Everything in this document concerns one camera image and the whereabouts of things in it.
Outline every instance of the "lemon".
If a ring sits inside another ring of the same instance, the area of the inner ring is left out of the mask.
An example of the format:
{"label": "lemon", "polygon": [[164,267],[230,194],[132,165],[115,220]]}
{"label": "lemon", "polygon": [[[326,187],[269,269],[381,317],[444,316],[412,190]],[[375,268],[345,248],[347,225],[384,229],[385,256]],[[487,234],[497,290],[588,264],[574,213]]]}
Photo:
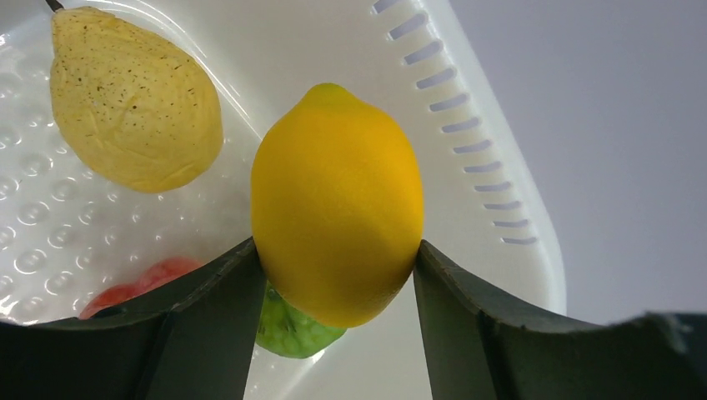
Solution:
{"label": "lemon", "polygon": [[174,44],[94,7],[52,17],[54,118],[103,177],[143,193],[190,183],[223,144],[207,73]]}
{"label": "lemon", "polygon": [[343,87],[311,88],[273,125],[251,191],[263,270],[323,325],[370,321],[409,278],[424,214],[414,150],[388,114]]}

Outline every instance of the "white plastic tray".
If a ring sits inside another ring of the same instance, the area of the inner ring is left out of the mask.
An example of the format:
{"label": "white plastic tray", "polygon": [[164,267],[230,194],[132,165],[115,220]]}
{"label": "white plastic tray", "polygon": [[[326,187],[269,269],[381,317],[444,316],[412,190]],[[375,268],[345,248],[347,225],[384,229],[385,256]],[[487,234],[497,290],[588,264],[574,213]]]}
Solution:
{"label": "white plastic tray", "polygon": [[[425,238],[513,294],[565,311],[549,217],[445,0],[66,0],[150,28],[192,53],[221,94],[226,143],[172,192],[130,192],[61,139],[48,93],[43,0],[0,12],[0,318],[76,316],[93,296],[172,255],[204,261],[249,236],[260,138],[316,83],[398,120],[419,158]],[[256,347],[246,398],[430,398],[411,282],[371,323],[304,361]]]}

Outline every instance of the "yellow pear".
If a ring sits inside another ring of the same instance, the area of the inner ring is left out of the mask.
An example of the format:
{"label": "yellow pear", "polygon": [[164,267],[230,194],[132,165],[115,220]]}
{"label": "yellow pear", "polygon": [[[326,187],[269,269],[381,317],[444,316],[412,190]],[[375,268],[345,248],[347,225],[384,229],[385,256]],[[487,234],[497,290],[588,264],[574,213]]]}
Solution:
{"label": "yellow pear", "polygon": [[223,145],[221,107],[207,73],[156,33],[94,7],[48,0],[54,119],[93,171],[133,190],[190,183]]}

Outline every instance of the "white background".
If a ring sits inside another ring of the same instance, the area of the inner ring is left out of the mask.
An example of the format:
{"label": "white background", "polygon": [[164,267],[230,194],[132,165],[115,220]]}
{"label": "white background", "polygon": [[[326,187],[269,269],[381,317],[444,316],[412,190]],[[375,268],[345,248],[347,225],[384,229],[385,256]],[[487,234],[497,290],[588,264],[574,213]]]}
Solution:
{"label": "white background", "polygon": [[553,220],[569,315],[707,312],[707,2],[450,1]]}

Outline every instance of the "artificial lemon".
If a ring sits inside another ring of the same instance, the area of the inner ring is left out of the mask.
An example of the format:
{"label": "artificial lemon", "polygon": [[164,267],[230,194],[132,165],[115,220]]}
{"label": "artificial lemon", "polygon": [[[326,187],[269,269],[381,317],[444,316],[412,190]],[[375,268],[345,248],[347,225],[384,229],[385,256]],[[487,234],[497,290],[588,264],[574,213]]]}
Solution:
{"label": "artificial lemon", "polygon": [[193,58],[94,7],[59,8],[52,33],[54,119],[89,168],[158,193],[211,166],[223,144],[221,107]]}
{"label": "artificial lemon", "polygon": [[275,123],[251,190],[263,270],[320,323],[366,323],[412,272],[423,232],[414,151],[389,115],[344,88],[313,87]]}

